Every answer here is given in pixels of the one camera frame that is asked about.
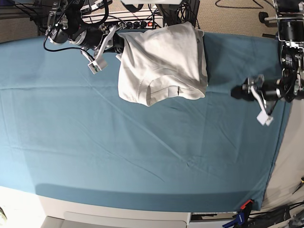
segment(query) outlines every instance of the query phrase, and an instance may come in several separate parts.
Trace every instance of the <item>white t-shirt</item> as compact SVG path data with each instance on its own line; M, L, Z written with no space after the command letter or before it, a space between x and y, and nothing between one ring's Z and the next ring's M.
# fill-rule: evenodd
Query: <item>white t-shirt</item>
M122 99L151 106L168 97L205 97L203 31L186 22L119 35L124 38L118 79Z

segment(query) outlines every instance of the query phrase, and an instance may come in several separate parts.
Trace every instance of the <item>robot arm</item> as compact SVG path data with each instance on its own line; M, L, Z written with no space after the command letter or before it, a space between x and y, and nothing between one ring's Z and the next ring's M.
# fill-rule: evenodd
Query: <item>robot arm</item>
M57 52L67 49L79 49L89 60L89 68L93 74L104 69L107 64L102 58L103 52L111 50L122 53L124 40L116 34L116 27L106 28L104 22L109 15L107 0L103 0L105 15L97 22L87 24L81 18L80 9L85 0L59 0L55 2L48 17L48 30L43 47L47 51ZM46 41L56 45L69 42L80 47L68 47L64 49L51 50L46 48ZM88 50L94 50L94 55L90 55Z
M275 9L282 78L275 81L265 81L261 76L248 78L231 90L231 96L236 99L263 101L261 109L265 109L268 117L278 100L304 99L304 2L275 0ZM266 124L266 117L260 123Z

